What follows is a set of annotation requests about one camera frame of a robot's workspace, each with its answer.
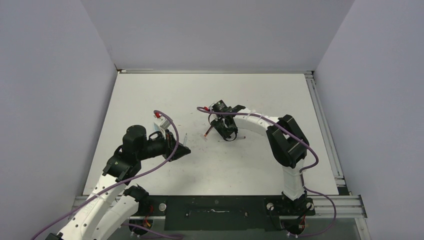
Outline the thin white pen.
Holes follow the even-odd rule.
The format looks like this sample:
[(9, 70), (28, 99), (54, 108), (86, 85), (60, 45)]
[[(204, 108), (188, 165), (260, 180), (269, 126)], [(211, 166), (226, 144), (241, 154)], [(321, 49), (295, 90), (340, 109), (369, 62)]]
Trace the thin white pen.
[(185, 135), (184, 135), (184, 139), (183, 139), (183, 146), (186, 146), (186, 144), (187, 144), (187, 140), (188, 140), (188, 134), (186, 133)]

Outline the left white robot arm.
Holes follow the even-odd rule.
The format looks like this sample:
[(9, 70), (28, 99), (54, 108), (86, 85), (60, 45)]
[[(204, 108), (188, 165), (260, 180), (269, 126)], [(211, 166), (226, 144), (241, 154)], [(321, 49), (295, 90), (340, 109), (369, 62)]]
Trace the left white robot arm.
[(107, 161), (94, 190), (75, 210), (70, 222), (48, 240), (106, 240), (131, 215), (148, 211), (148, 192), (131, 185), (141, 170), (141, 162), (163, 156), (167, 162), (191, 153), (179, 143), (179, 137), (169, 130), (156, 131), (155, 138), (147, 135), (145, 127), (130, 126), (120, 145)]

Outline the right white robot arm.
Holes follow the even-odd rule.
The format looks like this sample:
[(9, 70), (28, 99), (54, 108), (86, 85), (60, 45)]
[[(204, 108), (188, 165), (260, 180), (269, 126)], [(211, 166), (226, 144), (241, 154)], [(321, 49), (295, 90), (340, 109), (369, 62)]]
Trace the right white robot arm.
[(239, 129), (266, 137), (274, 159), (282, 166), (283, 209), (300, 216), (314, 210), (301, 174), (309, 141), (291, 115), (270, 117), (242, 105), (228, 106), (222, 100), (207, 107), (206, 111), (214, 116), (210, 125), (227, 142), (238, 135)]

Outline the red pen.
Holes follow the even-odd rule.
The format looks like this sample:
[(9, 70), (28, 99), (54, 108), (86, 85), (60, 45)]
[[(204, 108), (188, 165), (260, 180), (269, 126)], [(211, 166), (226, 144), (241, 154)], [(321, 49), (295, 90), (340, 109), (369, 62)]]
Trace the red pen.
[(203, 136), (206, 138), (208, 136), (208, 134), (211, 132), (212, 129), (213, 129), (213, 126), (210, 125), (209, 128), (207, 129), (207, 131), (205, 132), (205, 134)]

